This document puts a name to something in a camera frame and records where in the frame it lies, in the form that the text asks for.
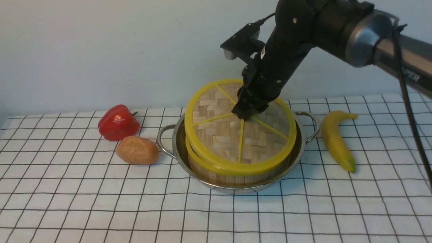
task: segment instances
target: stainless steel pot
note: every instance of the stainless steel pot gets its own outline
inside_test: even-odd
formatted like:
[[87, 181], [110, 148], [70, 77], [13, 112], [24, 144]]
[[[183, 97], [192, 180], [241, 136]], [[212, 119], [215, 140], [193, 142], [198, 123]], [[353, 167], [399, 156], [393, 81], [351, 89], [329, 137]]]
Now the stainless steel pot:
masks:
[[[315, 122], [315, 131], [312, 136], [306, 137], [303, 131], [303, 125], [300, 123], [297, 116], [299, 115], [305, 115], [310, 118], [312, 118]], [[187, 149], [186, 149], [186, 133], [184, 131], [184, 115], [182, 115], [177, 122], [177, 124], [168, 125], [160, 129], [156, 144], [158, 145], [159, 149], [161, 149], [164, 153], [172, 157], [173, 159], [176, 159], [178, 163], [181, 165], [181, 167], [186, 170], [192, 177], [196, 178], [197, 180], [201, 181], [204, 185], [210, 187], [211, 189], [217, 190], [219, 192], [227, 193], [227, 194], [249, 194], [258, 192], [260, 190], [263, 190], [270, 185], [272, 185], [275, 182], [278, 182], [281, 180], [289, 171], [291, 171], [294, 166], [299, 162], [300, 157], [303, 155], [303, 152], [305, 150], [305, 146], [313, 141], [320, 130], [320, 122], [318, 118], [313, 115], [310, 112], [295, 112], [295, 121], [297, 125], [297, 139], [295, 142], [295, 145], [290, 153], [289, 160], [285, 161], [286, 166], [285, 169], [282, 170], [278, 175], [274, 176], [271, 179], [268, 179], [264, 182], [255, 184], [255, 185], [246, 185], [246, 186], [230, 186], [230, 185], [224, 185], [224, 184], [215, 184], [212, 182], [209, 182], [206, 178], [203, 178], [202, 176], [196, 174], [190, 167], [189, 161], [187, 158]], [[170, 152], [162, 145], [162, 134], [170, 129], [174, 129], [172, 133], [172, 149], [173, 152]]]

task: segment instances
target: yellow plastic spoke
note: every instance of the yellow plastic spoke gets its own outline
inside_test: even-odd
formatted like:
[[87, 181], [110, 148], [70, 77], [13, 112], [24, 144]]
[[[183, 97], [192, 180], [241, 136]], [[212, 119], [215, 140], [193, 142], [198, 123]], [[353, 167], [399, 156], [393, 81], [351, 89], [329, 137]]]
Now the yellow plastic spoke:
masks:
[[269, 125], [267, 125], [265, 122], [263, 122], [262, 120], [256, 118], [256, 117], [252, 117], [252, 119], [256, 122], [258, 122], [259, 124], [263, 125], [264, 127], [270, 129], [272, 132], [276, 133], [277, 135], [283, 137], [285, 140], [289, 141], [289, 138], [285, 135], [283, 135], [282, 133], [280, 133], [278, 130], [274, 129], [273, 127], [270, 127]]
[[213, 116], [212, 118], [192, 123], [192, 126], [196, 126], [196, 125], [199, 125], [199, 124], [202, 124], [202, 123], [206, 123], [206, 122], [212, 122], [214, 120], [222, 119], [222, 118], [226, 118], [226, 117], [230, 117], [230, 116], [234, 116], [234, 114], [233, 113], [228, 113], [228, 114]]
[[241, 154], [243, 151], [243, 131], [245, 130], [245, 121], [241, 121], [241, 127], [240, 127], [240, 142], [238, 143], [238, 159], [237, 163], [241, 162]]
[[223, 90], [219, 85], [215, 85], [218, 89], [219, 89], [219, 91], [220, 92], [222, 92], [222, 94], [224, 94], [229, 100], [231, 100], [231, 102], [233, 103], [233, 104], [235, 104], [235, 101], [234, 101], [234, 99], [233, 98], [231, 98], [231, 96], [229, 96], [229, 94], [227, 93], [227, 92], [225, 92], [225, 90]]

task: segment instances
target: bamboo steamer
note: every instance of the bamboo steamer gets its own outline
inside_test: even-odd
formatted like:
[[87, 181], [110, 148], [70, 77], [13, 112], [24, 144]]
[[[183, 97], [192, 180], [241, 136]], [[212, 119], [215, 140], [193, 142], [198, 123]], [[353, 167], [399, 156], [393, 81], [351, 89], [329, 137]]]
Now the bamboo steamer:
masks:
[[184, 115], [191, 168], [211, 182], [249, 185], [272, 178], [285, 166], [296, 138], [294, 114], [280, 99], [248, 121], [231, 111], [242, 80], [227, 79], [202, 87]]

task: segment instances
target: potato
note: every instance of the potato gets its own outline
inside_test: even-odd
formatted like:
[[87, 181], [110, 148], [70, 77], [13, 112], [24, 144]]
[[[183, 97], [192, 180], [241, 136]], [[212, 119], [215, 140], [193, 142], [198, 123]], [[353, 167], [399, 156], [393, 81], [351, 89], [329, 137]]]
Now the potato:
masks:
[[159, 157], [156, 144], [138, 136], [125, 137], [115, 152], [124, 162], [133, 165], [151, 165]]

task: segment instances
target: pot handle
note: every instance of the pot handle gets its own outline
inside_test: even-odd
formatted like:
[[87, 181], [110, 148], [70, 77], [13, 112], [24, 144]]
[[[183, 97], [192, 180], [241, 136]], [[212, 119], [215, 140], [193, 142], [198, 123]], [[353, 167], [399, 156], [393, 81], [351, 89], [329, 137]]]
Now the pot handle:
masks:
[[310, 112], [306, 112], [306, 111], [299, 111], [299, 112], [295, 112], [296, 115], [305, 115], [310, 117], [312, 120], [314, 120], [315, 122], [315, 132], [312, 134], [312, 136], [306, 138], [306, 144], [312, 142], [314, 139], [317, 138], [318, 133], [320, 132], [320, 128], [321, 128], [321, 124], [320, 124], [320, 120], [318, 120], [318, 117], [316, 117], [314, 114], [310, 113]]
[[165, 126], [165, 127], [162, 127], [160, 130], [159, 130], [159, 132], [158, 132], [158, 136], [157, 136], [157, 138], [156, 138], [156, 145], [159, 147], [159, 149], [160, 150], [162, 150], [165, 154], [167, 154], [168, 156], [170, 156], [171, 158], [173, 158], [173, 159], [177, 159], [176, 157], [175, 157], [175, 155], [173, 154], [173, 153], [171, 153], [169, 150], [167, 150], [163, 145], [162, 145], [162, 134], [164, 133], [164, 132], [166, 132], [167, 130], [170, 130], [170, 129], [174, 129], [175, 128], [175, 125], [168, 125], [168, 126]]

